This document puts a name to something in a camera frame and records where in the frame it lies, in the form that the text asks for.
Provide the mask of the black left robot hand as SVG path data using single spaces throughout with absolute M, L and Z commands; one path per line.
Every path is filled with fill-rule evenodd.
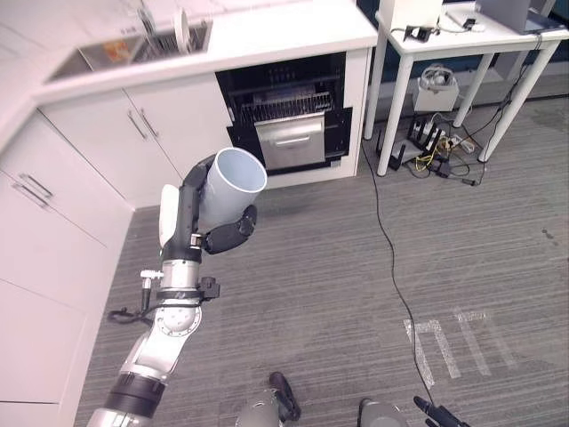
M 264 165 L 250 152 L 225 148 L 195 164 L 178 187 L 163 187 L 159 240 L 163 262 L 201 262 L 242 245 L 257 222 L 254 200 L 265 189 Z

